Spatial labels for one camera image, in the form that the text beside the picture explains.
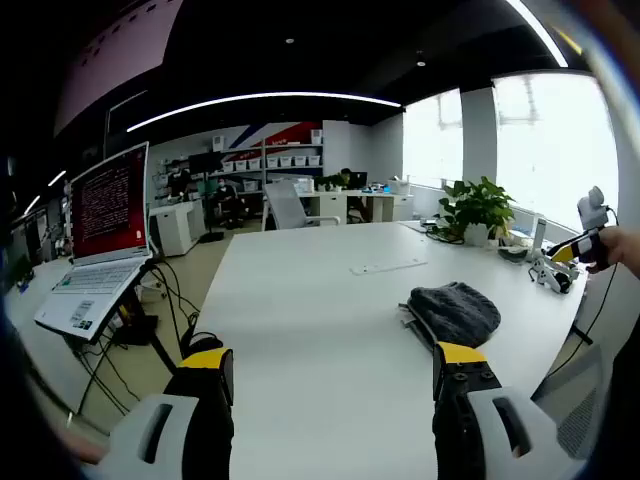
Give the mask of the person's right hand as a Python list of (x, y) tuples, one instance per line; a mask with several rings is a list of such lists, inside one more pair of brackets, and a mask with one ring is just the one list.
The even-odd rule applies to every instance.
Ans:
[(638, 230), (628, 230), (620, 226), (606, 227), (599, 233), (607, 250), (609, 265), (621, 263), (636, 278), (640, 277), (640, 234)]

